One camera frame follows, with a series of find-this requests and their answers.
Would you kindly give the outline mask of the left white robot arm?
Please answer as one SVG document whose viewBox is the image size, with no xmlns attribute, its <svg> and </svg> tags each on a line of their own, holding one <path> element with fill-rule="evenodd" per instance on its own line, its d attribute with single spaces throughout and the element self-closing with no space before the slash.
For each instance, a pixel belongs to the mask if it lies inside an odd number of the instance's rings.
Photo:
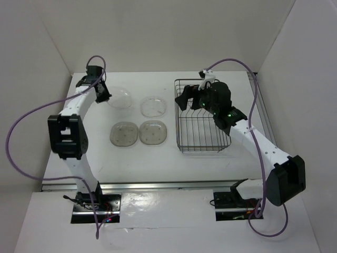
<svg viewBox="0 0 337 253">
<path fill-rule="evenodd" d="M 51 149 L 66 163 L 77 185 L 72 201 L 95 211 L 104 206 L 104 197 L 86 156 L 89 140 L 83 119 L 94 102 L 106 102 L 111 97 L 103 75 L 102 67 L 87 66 L 86 75 L 77 83 L 75 94 L 65 108 L 47 120 Z"/>
</svg>

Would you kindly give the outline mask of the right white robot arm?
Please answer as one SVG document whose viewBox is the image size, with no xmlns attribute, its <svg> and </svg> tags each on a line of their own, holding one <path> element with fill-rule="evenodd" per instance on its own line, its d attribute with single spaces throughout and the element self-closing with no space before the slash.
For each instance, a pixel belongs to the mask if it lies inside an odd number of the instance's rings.
<svg viewBox="0 0 337 253">
<path fill-rule="evenodd" d="M 187 108 L 208 111 L 220 130 L 244 146 L 263 165 L 263 179 L 243 180 L 230 193 L 234 206 L 240 207 L 248 199 L 260 198 L 281 206 L 305 190 L 304 160 L 299 155 L 292 157 L 282 151 L 249 125 L 247 116 L 232 105 L 227 84 L 208 83 L 203 89 L 198 85 L 187 85 L 175 102 L 182 111 Z"/>
</svg>

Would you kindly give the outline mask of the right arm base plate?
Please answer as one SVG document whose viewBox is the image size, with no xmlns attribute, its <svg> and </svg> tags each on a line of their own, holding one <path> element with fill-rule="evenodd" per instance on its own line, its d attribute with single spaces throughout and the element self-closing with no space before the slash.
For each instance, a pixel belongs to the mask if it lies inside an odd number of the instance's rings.
<svg viewBox="0 0 337 253">
<path fill-rule="evenodd" d="M 236 182 L 227 191 L 213 193 L 213 199 L 209 204 L 215 208 L 216 221 L 248 220 L 249 216 L 254 214 L 258 200 L 255 198 L 245 200 L 237 190 L 239 184 L 244 181 L 246 179 Z"/>
</svg>

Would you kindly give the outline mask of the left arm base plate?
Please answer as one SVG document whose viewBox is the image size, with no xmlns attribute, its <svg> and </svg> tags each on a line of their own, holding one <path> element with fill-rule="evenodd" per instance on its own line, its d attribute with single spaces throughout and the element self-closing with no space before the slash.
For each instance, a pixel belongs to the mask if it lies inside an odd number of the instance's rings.
<svg viewBox="0 0 337 253">
<path fill-rule="evenodd" d="M 73 203 L 72 224 L 95 223 L 94 212 L 96 211 L 98 223 L 119 223 L 121 209 L 121 194 L 102 194 L 99 199 L 93 194 L 92 204 L 89 194 L 76 193 L 76 196 L 63 195 L 65 200 Z"/>
</svg>

